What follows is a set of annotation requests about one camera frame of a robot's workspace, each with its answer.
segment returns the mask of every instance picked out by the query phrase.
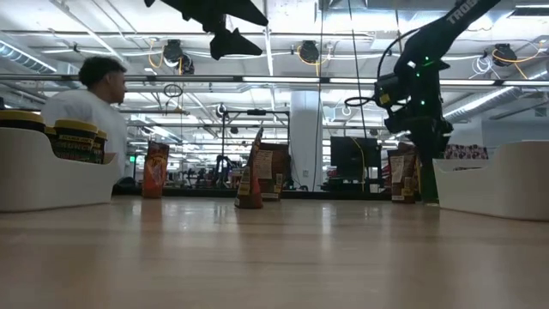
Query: person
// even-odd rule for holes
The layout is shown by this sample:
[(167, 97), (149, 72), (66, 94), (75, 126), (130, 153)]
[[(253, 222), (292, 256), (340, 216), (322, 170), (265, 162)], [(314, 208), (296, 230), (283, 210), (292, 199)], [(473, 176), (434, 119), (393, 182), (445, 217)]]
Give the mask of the person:
[(105, 151), (118, 155), (119, 178), (124, 176), (128, 131), (124, 117), (112, 108), (122, 104), (127, 91), (125, 67), (117, 60), (92, 57), (84, 61), (78, 77), (87, 90), (68, 90), (53, 95), (42, 109), (46, 125), (58, 119), (74, 119), (97, 126), (106, 132)]

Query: ceiling fixture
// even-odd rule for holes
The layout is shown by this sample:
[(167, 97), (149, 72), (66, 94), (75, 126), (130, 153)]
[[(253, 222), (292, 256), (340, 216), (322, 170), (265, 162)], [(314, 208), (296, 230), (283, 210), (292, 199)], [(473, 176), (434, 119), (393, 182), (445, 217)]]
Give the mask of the ceiling fixture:
[(508, 67), (518, 59), (510, 44), (496, 44), (496, 50), (493, 53), (493, 62), (498, 67)]
[(303, 44), (299, 48), (299, 56), (308, 64), (317, 64), (320, 58), (317, 42), (312, 40), (303, 41)]
[(189, 55), (181, 49), (180, 39), (169, 39), (162, 52), (164, 62), (171, 68), (177, 68), (180, 75), (194, 75), (195, 65)]

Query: column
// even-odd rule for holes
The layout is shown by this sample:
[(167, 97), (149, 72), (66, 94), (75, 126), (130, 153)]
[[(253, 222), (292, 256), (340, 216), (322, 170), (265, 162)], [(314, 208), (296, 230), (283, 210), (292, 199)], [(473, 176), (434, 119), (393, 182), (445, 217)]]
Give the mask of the column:
[(320, 191), (323, 182), (323, 115), (318, 96), (315, 91), (294, 91), (290, 104), (293, 181), (296, 186), (306, 185), (309, 191)]

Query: black cable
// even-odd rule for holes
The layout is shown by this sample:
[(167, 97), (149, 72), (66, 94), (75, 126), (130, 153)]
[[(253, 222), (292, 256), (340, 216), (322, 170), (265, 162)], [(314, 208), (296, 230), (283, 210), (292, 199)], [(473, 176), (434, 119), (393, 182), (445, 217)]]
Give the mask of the black cable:
[[(391, 42), (391, 44), (389, 44), (389, 46), (385, 49), (385, 51), (383, 52), (381, 58), (379, 59), (379, 64), (377, 66), (377, 76), (376, 78), (379, 80), (379, 77), (381, 76), (381, 68), (382, 68), (382, 65), (383, 65), (383, 60), (385, 60), (385, 57), (387, 57), (387, 54), (391, 51), (391, 48), (393, 48), (393, 46), (398, 43), (400, 40), (406, 38), (408, 35), (412, 34), (412, 33), (415, 33), (417, 32), (418, 30), (420, 30), (421, 27), (419, 28), (416, 28), (414, 30), (410, 30), (406, 33), (404, 33), (403, 35), (399, 36), (398, 38), (396, 38), (395, 40), (393, 40), (393, 42)], [(357, 54), (356, 54), (356, 49), (355, 49), (355, 62), (358, 62), (358, 57), (357, 57)], [(359, 100), (360, 102), (359, 103), (356, 103), (356, 104), (351, 104), (350, 102), (352, 101), (356, 101), (356, 100)], [(359, 96), (358, 97), (352, 97), (352, 98), (348, 98), (344, 101), (345, 103), (345, 106), (348, 106), (348, 107), (359, 107), (359, 106), (363, 106), (365, 104), (368, 104), (369, 102), (371, 101), (374, 101), (376, 100), (375, 97), (363, 97), (363, 96), (360, 96), (360, 93), (359, 93)]]
[(318, 110), (318, 115), (317, 115), (317, 135), (315, 137), (315, 172), (313, 173), (313, 177), (314, 179), (312, 180), (312, 191), (314, 192), (315, 191), (315, 188), (316, 188), (316, 185), (317, 185), (317, 164), (318, 164), (318, 127), (319, 126), (322, 126), (322, 117), (320, 117), (320, 112), (323, 110), (323, 100), (322, 100), (322, 91), (323, 91), (323, 85), (322, 83), (320, 82), (320, 80), (322, 80), (322, 76), (323, 76), (323, 32), (324, 32), (324, 11), (321, 10), (320, 11), (320, 51), (319, 51), (319, 57), (320, 57), (320, 62), (319, 62), (319, 68), (318, 68), (318, 106), (317, 106), (317, 110)]
[(399, 36), (391, 44), (389, 44), (389, 46), (387, 47), (387, 49), (385, 49), (385, 51), (383, 52), (383, 55), (381, 55), (381, 58), (379, 59), (379, 65), (377, 66), (377, 79), (379, 79), (379, 76), (381, 76), (381, 66), (383, 65), (383, 60), (385, 59), (385, 56), (387, 56), (387, 53), (389, 53), (391, 48), (393, 48), (393, 46), (396, 43), (398, 43), (401, 39), (406, 38), (408, 35), (410, 35), (412, 33), (415, 33), (420, 29), (421, 29), (421, 27), (410, 30), (410, 31), (404, 33), (403, 35)]
[[(357, 41), (354, 38), (354, 25), (353, 25), (353, 10), (351, 9), (351, 0), (347, 0), (349, 5), (349, 18), (351, 19), (351, 35), (353, 36), (353, 50), (354, 50), (354, 65), (357, 71), (357, 86), (359, 87), (359, 97), (362, 98), (362, 90), (360, 89), (360, 73), (359, 73), (359, 56), (357, 55)], [(366, 124), (364, 121), (364, 108), (363, 104), (360, 105), (360, 116), (362, 117), (362, 129), (364, 129), (364, 138), (367, 138)]]

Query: snack bag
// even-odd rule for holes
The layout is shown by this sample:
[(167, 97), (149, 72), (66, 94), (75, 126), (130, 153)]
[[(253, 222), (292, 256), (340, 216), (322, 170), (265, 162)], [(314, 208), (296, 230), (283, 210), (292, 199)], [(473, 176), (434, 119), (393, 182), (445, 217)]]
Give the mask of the snack bag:
[(166, 181), (170, 146), (159, 142), (149, 142), (145, 170), (143, 174), (142, 195), (145, 198), (161, 198)]

